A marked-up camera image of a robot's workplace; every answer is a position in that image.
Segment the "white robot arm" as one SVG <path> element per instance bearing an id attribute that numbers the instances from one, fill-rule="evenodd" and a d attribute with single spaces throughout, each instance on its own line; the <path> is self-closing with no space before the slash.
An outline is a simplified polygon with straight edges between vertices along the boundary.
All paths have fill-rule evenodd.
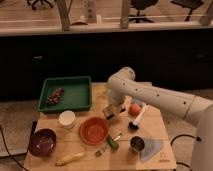
<path id="1" fill-rule="evenodd" d="M 135 72 L 123 67 L 108 78 L 108 104 L 120 108 L 125 96 L 139 99 L 196 127 L 190 171 L 213 171 L 213 100 L 135 81 Z"/>

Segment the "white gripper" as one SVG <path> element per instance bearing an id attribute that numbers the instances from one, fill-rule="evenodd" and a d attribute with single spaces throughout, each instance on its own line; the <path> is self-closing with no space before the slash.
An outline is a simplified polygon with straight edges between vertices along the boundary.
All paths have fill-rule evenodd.
<path id="1" fill-rule="evenodd" d="M 108 104 L 113 113 L 122 113 L 126 110 L 124 105 L 125 96 L 121 93 L 110 91 L 108 93 Z"/>

